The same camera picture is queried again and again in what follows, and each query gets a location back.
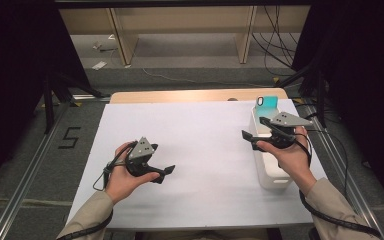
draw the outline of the hand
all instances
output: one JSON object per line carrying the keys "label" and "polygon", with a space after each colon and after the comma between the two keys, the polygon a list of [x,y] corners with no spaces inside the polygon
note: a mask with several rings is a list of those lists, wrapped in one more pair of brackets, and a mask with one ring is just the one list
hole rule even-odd
{"label": "hand", "polygon": [[[307,136],[307,131],[303,127],[296,127],[295,134],[298,134],[296,140],[305,148],[308,148],[307,139],[304,137]],[[264,141],[258,141],[257,146],[273,154],[278,160],[280,167],[291,176],[304,195],[308,194],[316,183],[316,179],[308,167],[307,154],[300,146],[293,144],[288,148],[279,149]]]}
{"label": "hand", "polygon": [[[117,155],[128,144],[129,143],[124,143],[118,147],[115,151],[115,155]],[[129,149],[124,151],[119,159],[125,159],[128,150]],[[140,185],[150,182],[159,176],[159,173],[151,172],[140,177],[134,177],[127,171],[125,166],[116,166],[110,175],[105,192],[107,192],[107,194],[110,196],[113,203],[116,204],[119,201],[127,198]]]}

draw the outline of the teal object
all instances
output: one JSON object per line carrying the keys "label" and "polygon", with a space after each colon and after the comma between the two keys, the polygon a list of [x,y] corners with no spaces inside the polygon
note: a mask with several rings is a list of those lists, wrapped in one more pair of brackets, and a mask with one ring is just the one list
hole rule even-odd
{"label": "teal object", "polygon": [[277,100],[277,96],[258,97],[255,103],[256,117],[272,118],[276,116],[278,114]]}

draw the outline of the beige sleeve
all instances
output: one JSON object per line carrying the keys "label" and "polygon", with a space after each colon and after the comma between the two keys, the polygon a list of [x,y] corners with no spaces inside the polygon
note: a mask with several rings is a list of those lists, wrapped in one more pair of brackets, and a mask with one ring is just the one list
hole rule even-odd
{"label": "beige sleeve", "polygon": [[[106,192],[97,191],[77,211],[76,215],[67,223],[57,238],[99,225],[108,218],[113,206],[114,204]],[[104,233],[105,229],[102,229],[96,233],[76,239],[103,239]]]}
{"label": "beige sleeve", "polygon": [[[307,202],[317,211],[328,216],[367,226],[342,194],[325,178],[316,182],[307,195]],[[322,240],[325,239],[378,239],[367,233],[340,227],[313,216],[314,225]]]}

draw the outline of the table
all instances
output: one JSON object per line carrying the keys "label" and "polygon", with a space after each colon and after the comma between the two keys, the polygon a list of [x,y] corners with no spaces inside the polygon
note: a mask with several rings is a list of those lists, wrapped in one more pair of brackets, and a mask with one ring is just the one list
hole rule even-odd
{"label": "table", "polygon": [[[149,164],[157,168],[175,164],[176,169],[163,184],[142,185],[117,204],[108,229],[221,229],[312,222],[294,183],[284,190],[259,185],[253,152],[241,139],[254,99],[264,95],[278,95],[281,109],[294,110],[282,89],[114,94],[103,113],[68,219],[93,194],[92,184],[115,147],[144,132],[151,143],[159,144]],[[229,98],[241,101],[226,101]],[[316,177],[326,176],[316,155],[311,168]]]}

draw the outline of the right hand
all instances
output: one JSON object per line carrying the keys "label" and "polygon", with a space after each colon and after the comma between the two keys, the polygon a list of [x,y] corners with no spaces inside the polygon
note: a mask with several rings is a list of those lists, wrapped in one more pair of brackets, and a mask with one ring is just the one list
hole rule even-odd
{"label": "right hand", "polygon": [[[296,127],[295,134],[298,134],[296,140],[308,149],[308,142],[304,137],[307,136],[307,130],[303,127]],[[273,154],[278,160],[279,166],[291,176],[305,195],[308,194],[316,183],[316,179],[308,166],[308,156],[300,146],[292,144],[288,148],[279,149],[265,141],[258,141],[257,146]]]}

